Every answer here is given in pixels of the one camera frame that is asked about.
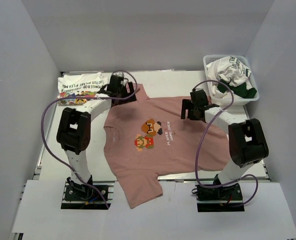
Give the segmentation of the dark green t-shirt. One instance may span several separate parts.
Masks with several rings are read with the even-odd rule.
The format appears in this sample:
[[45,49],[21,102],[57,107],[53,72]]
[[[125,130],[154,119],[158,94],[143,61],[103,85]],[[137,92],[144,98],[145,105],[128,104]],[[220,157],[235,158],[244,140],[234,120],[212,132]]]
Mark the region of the dark green t-shirt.
[[243,99],[253,99],[257,94],[257,89],[254,87],[247,89],[247,84],[245,82],[239,86],[231,86],[225,81],[220,81],[216,88],[221,94],[233,93]]

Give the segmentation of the white t-shirt green lettering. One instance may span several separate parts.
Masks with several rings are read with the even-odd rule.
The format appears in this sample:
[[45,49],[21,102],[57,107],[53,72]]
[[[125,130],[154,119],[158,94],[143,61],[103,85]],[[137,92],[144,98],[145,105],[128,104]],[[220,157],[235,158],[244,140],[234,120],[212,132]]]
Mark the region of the white t-shirt green lettering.
[[206,65],[207,78],[210,80],[223,80],[231,87],[246,84],[246,89],[252,88],[250,76],[252,71],[235,56],[220,58]]

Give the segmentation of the pink t-shirt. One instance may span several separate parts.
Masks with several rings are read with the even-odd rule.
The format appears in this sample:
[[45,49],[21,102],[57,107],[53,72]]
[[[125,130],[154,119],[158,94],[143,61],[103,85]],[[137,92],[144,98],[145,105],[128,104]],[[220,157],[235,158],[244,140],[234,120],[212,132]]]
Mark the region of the pink t-shirt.
[[[183,98],[155,97],[139,84],[137,101],[109,110],[104,155],[130,208],[162,195],[159,176],[195,171],[207,124],[181,119]],[[201,146],[198,170],[221,171],[230,160],[226,133],[211,126]]]

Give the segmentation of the plain white t-shirt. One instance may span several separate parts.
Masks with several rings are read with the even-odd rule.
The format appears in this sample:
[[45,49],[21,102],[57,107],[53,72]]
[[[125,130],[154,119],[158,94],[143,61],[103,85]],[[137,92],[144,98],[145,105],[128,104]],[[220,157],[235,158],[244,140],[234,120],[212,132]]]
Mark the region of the plain white t-shirt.
[[230,99],[232,96],[235,97],[235,94],[227,81],[221,78],[210,78],[208,76],[206,77],[206,80],[214,80],[208,82],[208,84],[211,85],[209,88],[209,93],[211,93],[213,97],[218,99]]

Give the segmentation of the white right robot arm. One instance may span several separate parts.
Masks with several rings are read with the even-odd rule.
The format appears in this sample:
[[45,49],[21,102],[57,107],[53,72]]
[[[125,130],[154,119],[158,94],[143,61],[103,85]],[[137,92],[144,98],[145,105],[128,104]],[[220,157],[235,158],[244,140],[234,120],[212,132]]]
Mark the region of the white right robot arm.
[[[214,195],[223,200],[232,192],[231,186],[238,181],[253,177],[245,172],[256,163],[269,155],[269,149],[260,121],[256,118],[242,120],[227,112],[233,105],[231,102],[222,108],[217,104],[209,104],[208,97],[203,89],[193,88],[190,99],[182,100],[181,119],[203,121],[207,123],[206,129],[201,136],[195,157],[195,176],[198,185],[205,189],[213,189]],[[229,139],[230,160],[217,174],[217,182],[212,185],[204,185],[198,177],[198,160],[201,146],[211,126],[223,130]]]

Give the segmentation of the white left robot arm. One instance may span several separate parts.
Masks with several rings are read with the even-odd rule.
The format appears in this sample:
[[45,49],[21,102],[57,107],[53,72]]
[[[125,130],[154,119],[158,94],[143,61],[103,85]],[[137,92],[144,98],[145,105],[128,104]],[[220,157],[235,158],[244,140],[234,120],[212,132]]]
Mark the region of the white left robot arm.
[[113,73],[109,82],[94,93],[68,94],[60,98],[59,102],[65,108],[61,114],[56,140],[64,150],[71,168],[68,182],[78,184],[76,193],[82,199],[91,198],[94,189],[86,158],[92,121],[116,104],[135,101],[138,90],[135,78],[131,82],[124,76]]

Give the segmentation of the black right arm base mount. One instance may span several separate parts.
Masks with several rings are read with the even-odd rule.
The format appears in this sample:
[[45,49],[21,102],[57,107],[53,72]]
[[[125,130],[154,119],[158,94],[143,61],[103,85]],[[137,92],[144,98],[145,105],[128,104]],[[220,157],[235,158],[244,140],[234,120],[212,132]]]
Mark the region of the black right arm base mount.
[[199,213],[244,212],[243,195],[240,185],[221,188],[195,186],[191,193],[197,199]]

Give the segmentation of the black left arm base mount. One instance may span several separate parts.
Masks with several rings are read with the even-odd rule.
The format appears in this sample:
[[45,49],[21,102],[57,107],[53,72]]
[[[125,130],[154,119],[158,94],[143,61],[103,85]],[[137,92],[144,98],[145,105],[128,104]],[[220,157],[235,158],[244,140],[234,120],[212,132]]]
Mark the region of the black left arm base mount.
[[[98,188],[105,198],[108,206],[113,199],[113,182],[95,182],[94,186]],[[88,192],[81,192],[65,183],[64,192],[61,201],[62,210],[108,210],[100,194],[90,189]]]

